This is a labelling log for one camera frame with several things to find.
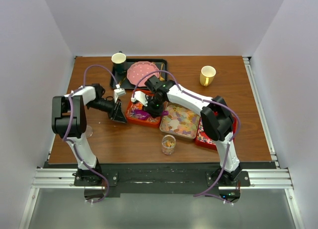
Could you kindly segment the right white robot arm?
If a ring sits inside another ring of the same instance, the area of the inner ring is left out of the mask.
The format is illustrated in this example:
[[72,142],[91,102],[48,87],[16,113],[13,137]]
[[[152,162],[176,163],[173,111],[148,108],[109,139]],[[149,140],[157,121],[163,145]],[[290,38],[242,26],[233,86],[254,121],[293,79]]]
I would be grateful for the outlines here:
[[232,186],[239,180],[241,166],[234,146],[234,120],[225,100],[217,96],[205,97],[177,84],[172,80],[160,81],[156,76],[151,76],[145,83],[146,87],[154,94],[146,97],[144,109],[152,117],[157,117],[163,112],[163,103],[170,102],[192,110],[201,117],[204,133],[213,140],[220,157],[221,180],[225,185]]

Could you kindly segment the orange candy box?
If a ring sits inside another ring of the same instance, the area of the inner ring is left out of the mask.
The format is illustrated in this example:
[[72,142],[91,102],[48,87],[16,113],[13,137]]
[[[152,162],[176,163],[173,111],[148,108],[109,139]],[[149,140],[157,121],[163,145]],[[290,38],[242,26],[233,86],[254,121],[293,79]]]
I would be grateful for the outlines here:
[[145,127],[158,128],[160,126],[162,116],[159,116],[156,118],[152,118],[152,117],[143,118],[141,115],[132,113],[133,110],[137,110],[137,109],[144,110],[144,108],[145,107],[141,103],[133,104],[131,101],[129,101],[129,104],[126,110],[126,119],[128,123],[145,126]]

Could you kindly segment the red box of lollipops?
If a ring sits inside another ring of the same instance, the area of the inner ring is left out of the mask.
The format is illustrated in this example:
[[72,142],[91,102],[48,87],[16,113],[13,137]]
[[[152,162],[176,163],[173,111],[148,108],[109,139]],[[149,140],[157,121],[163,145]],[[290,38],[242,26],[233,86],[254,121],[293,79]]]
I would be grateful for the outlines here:
[[200,147],[207,148],[209,150],[217,150],[216,144],[210,138],[208,138],[208,136],[204,132],[202,119],[200,119],[199,121],[199,126],[195,137],[195,144]]

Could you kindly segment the purple plastic scoop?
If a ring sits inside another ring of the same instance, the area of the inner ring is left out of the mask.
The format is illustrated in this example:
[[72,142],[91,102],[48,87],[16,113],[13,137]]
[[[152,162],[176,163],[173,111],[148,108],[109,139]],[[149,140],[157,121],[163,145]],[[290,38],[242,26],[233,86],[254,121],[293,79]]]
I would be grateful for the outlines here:
[[150,113],[148,113],[148,112],[146,112],[144,110],[140,110],[140,109],[133,110],[132,113],[133,114],[137,114],[137,115],[141,115],[143,118],[148,118],[148,117],[156,118],[156,117],[159,117],[159,116],[167,116],[169,114],[168,111],[163,111],[160,115],[152,116]]

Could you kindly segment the silver tin of gummies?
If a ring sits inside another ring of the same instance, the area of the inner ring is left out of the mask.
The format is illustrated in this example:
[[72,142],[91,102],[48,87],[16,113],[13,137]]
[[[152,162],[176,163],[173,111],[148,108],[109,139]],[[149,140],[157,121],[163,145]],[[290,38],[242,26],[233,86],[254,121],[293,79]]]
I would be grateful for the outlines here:
[[174,103],[168,103],[165,110],[168,114],[162,117],[159,126],[161,132],[187,141],[194,140],[199,126],[199,115]]

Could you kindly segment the clear glass jar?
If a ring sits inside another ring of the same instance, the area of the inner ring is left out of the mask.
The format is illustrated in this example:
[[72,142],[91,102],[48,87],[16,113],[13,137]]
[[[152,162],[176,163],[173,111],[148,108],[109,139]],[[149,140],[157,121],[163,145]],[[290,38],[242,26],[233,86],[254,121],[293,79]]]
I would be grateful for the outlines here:
[[173,135],[165,135],[161,142],[161,151],[165,155],[171,155],[174,153],[176,146],[176,139]]

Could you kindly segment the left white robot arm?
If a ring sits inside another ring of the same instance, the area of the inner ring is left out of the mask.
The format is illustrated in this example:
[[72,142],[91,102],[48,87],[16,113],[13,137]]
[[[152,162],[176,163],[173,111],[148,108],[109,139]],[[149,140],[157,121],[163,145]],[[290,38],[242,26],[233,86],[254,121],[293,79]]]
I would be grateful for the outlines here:
[[92,84],[52,99],[52,130],[71,148],[78,163],[74,177],[76,182],[85,186],[97,186],[106,181],[87,140],[85,108],[106,112],[109,119],[127,123],[119,99],[126,94],[125,90],[116,85],[113,96],[104,98],[104,93],[105,89],[100,84]]

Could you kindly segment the clear jar lid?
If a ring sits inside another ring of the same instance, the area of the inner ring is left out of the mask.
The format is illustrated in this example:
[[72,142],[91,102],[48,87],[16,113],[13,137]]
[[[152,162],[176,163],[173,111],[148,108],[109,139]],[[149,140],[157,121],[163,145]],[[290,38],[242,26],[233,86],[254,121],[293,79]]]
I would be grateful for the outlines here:
[[87,125],[85,135],[87,138],[89,138],[93,135],[93,129],[91,126]]

